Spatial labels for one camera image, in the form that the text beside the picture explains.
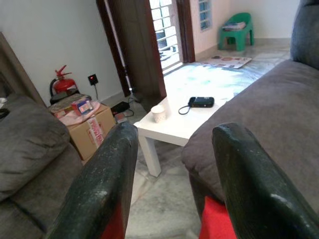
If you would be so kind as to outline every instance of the black power strip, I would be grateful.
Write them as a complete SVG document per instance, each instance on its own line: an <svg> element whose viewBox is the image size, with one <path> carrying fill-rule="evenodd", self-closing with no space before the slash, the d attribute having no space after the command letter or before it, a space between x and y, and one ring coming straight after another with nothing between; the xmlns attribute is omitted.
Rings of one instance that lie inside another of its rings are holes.
<svg viewBox="0 0 319 239"><path fill-rule="evenodd" d="M112 111L112 114L114 116L118 113L122 113L122 112L128 110L129 108L130 108L130 104L122 101L122 102L118 103L116 106L113 106L111 108L111 111Z"/></svg>

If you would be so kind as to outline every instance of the paper cup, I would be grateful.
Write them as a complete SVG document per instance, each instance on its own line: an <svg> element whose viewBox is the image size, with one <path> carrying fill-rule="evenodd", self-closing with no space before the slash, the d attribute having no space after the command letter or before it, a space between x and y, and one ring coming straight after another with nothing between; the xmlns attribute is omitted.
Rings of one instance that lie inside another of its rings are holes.
<svg viewBox="0 0 319 239"><path fill-rule="evenodd" d="M153 113L153 117L156 123L160 123L165 121L166 119L166 114L165 114L165 108L164 106L158 105L154 106L151 109L151 112Z"/></svg>

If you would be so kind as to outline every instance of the table leg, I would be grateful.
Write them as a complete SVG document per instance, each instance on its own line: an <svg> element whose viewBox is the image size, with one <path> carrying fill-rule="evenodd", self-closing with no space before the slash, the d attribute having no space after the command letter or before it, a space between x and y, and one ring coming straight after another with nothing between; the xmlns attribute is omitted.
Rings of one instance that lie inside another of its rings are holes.
<svg viewBox="0 0 319 239"><path fill-rule="evenodd" d="M150 174L154 177L158 177L161 172L161 168L159 157L154 146L154 140L140 135L139 141Z"/></svg>

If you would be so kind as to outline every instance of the pink cloth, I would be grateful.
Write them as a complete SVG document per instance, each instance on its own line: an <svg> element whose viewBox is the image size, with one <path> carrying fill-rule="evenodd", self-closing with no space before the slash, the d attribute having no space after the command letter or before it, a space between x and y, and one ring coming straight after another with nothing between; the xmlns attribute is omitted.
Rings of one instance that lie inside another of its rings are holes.
<svg viewBox="0 0 319 239"><path fill-rule="evenodd" d="M66 126L82 123L86 121L88 118L90 118L92 115L94 115L94 113L99 109L101 105L97 101L93 101L91 102L91 104L93 106L93 110L88 112L87 114L78 116L74 111L71 111L67 113L65 116L61 117L59 120Z"/></svg>

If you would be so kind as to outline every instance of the gray sofa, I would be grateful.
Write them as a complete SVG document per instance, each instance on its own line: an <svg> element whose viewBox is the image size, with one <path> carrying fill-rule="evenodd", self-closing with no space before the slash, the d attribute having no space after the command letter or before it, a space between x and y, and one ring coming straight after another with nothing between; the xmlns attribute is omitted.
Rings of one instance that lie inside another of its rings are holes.
<svg viewBox="0 0 319 239"><path fill-rule="evenodd" d="M42 238L82 169L67 128L46 108L10 95L0 119L0 238Z"/></svg>
<svg viewBox="0 0 319 239"><path fill-rule="evenodd" d="M221 107L182 152L197 209L204 196L224 202L211 144L212 129L237 122L252 131L319 214L319 0L302 0L291 60L264 75Z"/></svg>

